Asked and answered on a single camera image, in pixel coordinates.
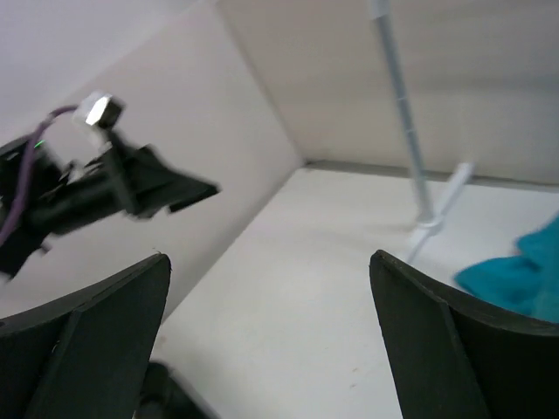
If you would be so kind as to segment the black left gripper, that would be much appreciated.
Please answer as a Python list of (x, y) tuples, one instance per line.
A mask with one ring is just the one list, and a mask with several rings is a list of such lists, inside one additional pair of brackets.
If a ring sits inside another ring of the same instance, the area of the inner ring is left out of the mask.
[(167, 166), (145, 146), (128, 145), (113, 131), (105, 147), (70, 179), (75, 167), (57, 163), (30, 135), (1, 146), (1, 274), (14, 278), (50, 235), (63, 236), (118, 212), (151, 218), (176, 213), (217, 195), (220, 186)]

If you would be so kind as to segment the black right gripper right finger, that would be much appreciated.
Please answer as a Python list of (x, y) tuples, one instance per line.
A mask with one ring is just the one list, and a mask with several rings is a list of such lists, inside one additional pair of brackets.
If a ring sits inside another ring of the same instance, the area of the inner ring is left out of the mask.
[(558, 326), (494, 306), (386, 251), (369, 278), (405, 418), (556, 418)]

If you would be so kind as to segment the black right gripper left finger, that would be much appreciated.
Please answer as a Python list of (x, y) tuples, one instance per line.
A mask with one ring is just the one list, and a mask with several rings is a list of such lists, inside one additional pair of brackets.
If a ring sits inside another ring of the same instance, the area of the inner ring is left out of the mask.
[(1, 320), (3, 418), (130, 418), (161, 325), (169, 257)]

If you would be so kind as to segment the teal t shirt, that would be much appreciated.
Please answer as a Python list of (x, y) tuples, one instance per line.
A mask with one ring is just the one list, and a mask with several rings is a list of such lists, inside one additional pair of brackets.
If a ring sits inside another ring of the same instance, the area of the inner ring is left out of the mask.
[(535, 319), (558, 321), (558, 219), (516, 241), (517, 253), (460, 271), (456, 283), (495, 306)]

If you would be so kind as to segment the white metal clothes rack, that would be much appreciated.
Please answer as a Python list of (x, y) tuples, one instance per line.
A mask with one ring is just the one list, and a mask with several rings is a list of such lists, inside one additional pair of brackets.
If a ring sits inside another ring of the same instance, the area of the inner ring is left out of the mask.
[(368, 10), (371, 30), (375, 31), (380, 39), (398, 118), (410, 157), (409, 172), (418, 206), (418, 219), (401, 259), (407, 264), (413, 264), (427, 242), (444, 228), (449, 212), (456, 205), (465, 186), (473, 176), (474, 165), (465, 161), (458, 164), (448, 178), (439, 199), (435, 201), (432, 198), (427, 183), (418, 131), (414, 124), (411, 103), (404, 82), (397, 42), (390, 21), (390, 3), (382, 0), (369, 1)]

